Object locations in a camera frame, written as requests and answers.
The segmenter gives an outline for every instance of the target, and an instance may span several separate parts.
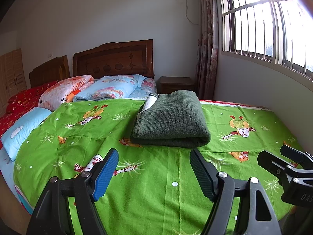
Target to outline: bed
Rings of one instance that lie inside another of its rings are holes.
[[[136,73],[154,76],[152,40],[108,43],[74,55],[74,76],[90,74],[99,79]],[[193,174],[190,149],[130,141],[134,119],[145,99],[64,103],[34,129],[11,164],[14,187],[25,209],[32,213],[50,177],[73,178],[115,148],[118,167],[105,196],[96,203],[108,234],[200,234],[212,203],[203,196]],[[269,150],[286,159],[280,147],[287,144],[301,150],[296,138],[265,107],[200,102],[212,135],[211,142],[199,148],[204,158],[233,178],[258,177],[278,219],[282,218],[291,206],[281,201],[282,187],[258,166],[257,155]],[[75,233],[82,234],[74,199],[69,199],[69,205]],[[235,199],[229,233],[238,205]]]
[[[32,108],[38,106],[40,94],[42,94],[43,91],[47,89],[47,83],[61,81],[68,77],[69,69],[66,55],[53,58],[33,69],[32,72],[29,73],[30,84],[34,90],[30,93],[32,98],[23,100],[20,107],[15,110],[12,108],[10,113],[5,113],[0,118],[0,136],[2,136],[2,134],[4,134],[4,132],[6,132],[6,130],[12,126],[21,116],[30,111]],[[0,141],[0,172],[2,173],[13,194],[17,197],[17,199],[19,199],[13,183],[13,168],[14,162],[10,160]]]
[[[153,40],[106,43],[99,47],[74,54],[73,76],[92,75],[94,79],[100,79],[103,76],[129,74],[140,74],[147,77],[141,87],[136,88],[129,98],[142,99],[150,93],[156,93],[156,83],[153,80]],[[32,89],[48,82],[61,81],[69,77],[66,55],[51,59],[29,73]],[[40,96],[34,95],[17,112],[3,115],[0,119],[0,136],[18,118],[33,107],[37,107]],[[0,141],[0,171],[2,171],[4,179],[13,194],[20,200],[13,183],[14,163],[10,160]]]

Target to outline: black clamp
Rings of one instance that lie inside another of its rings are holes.
[[[50,178],[33,211],[26,235],[75,235],[68,197],[74,197],[83,234],[107,235],[95,202],[104,195],[118,164],[111,148],[102,162],[74,179]]]
[[[297,169],[265,150],[259,153],[258,164],[279,179],[284,189],[281,196],[283,202],[313,208],[313,156],[286,145],[281,147],[281,154],[303,169]]]
[[[281,234],[270,200],[256,177],[245,181],[218,172],[198,149],[191,151],[190,164],[204,196],[214,202],[201,235],[225,234],[235,197],[240,197],[235,234]]]

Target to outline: floral curtain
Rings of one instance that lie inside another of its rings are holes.
[[[200,8],[195,88],[199,99],[213,99],[218,57],[216,0],[200,0]]]

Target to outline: green bedsheet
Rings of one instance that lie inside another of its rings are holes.
[[[22,144],[15,161],[14,182],[35,207],[52,176],[73,178],[101,160],[110,148],[119,164],[97,209],[108,234],[200,234],[212,208],[203,196],[189,162],[190,149],[134,145],[129,141],[140,100],[110,99],[62,104]],[[269,150],[280,156],[283,143],[301,150],[295,137],[271,111],[223,104],[202,104],[211,142],[199,150],[218,171],[247,180],[255,176],[271,200],[277,218],[290,205],[281,201],[278,180],[258,166]],[[76,234],[81,234],[69,200]],[[228,230],[235,225],[235,199]]]

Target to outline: window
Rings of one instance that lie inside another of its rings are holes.
[[[313,79],[313,19],[295,0],[222,0],[223,50]]]

